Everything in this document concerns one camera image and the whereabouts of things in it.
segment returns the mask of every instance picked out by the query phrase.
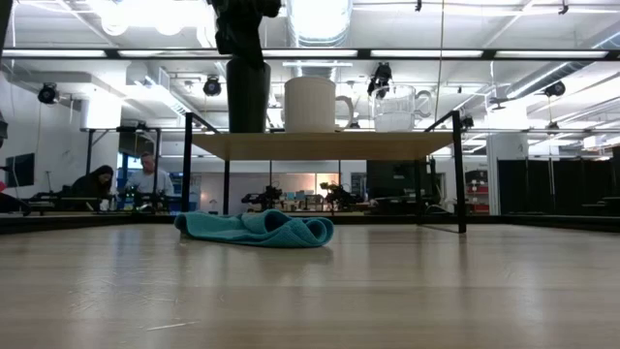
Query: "glass pitcher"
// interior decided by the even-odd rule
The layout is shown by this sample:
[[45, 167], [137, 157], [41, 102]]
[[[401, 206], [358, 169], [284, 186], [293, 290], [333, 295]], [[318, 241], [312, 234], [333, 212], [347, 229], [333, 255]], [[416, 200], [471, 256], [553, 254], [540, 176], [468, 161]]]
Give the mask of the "glass pitcher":
[[[427, 99], [428, 112], [416, 109], [416, 102]], [[428, 91], [416, 93], [411, 85], [396, 84], [384, 86], [372, 92], [372, 117], [377, 132], [409, 132], [415, 126], [416, 115], [430, 116], [431, 94]]]

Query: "dark hair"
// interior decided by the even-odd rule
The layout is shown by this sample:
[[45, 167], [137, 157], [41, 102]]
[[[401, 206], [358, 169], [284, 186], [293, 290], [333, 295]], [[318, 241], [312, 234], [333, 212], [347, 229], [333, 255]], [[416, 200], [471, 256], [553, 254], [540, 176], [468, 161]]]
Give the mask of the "dark hair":
[[112, 180], [110, 179], [107, 183], [105, 184], [101, 184], [99, 182], [99, 176], [100, 175], [111, 175], [112, 177], [114, 177], [114, 170], [112, 169], [112, 167], [108, 166], [108, 165], [104, 165], [102, 167], [100, 167], [99, 169], [93, 171], [90, 173], [90, 177], [92, 180], [95, 181], [95, 183], [98, 184], [98, 186], [100, 187], [100, 189], [105, 190], [105, 192], [107, 193], [109, 191], [109, 189], [112, 186]]

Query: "shelf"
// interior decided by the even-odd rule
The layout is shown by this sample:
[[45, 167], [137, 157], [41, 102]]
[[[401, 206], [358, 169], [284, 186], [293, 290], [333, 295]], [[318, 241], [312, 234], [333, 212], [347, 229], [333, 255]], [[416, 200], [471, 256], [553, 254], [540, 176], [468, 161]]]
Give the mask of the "shelf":
[[451, 143], [451, 133], [422, 132], [194, 135], [224, 160], [415, 160]]

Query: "folded cloth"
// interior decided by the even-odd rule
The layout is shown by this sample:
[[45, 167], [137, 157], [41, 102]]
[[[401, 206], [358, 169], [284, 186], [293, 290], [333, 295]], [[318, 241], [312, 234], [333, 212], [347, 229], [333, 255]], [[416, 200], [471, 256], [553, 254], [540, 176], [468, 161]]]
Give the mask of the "folded cloth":
[[277, 209], [235, 217], [181, 213], [174, 226], [192, 238], [262, 247], [320, 247], [333, 236], [333, 223], [326, 218], [292, 218]]

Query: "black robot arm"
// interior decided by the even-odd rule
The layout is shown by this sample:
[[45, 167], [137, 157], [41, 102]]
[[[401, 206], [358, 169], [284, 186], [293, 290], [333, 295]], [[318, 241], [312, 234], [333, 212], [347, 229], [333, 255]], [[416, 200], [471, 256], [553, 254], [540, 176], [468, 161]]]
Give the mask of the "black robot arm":
[[218, 51], [245, 59], [255, 69], [262, 69], [263, 51], [259, 25], [263, 16], [276, 17], [281, 0], [207, 0], [217, 14], [215, 34]]

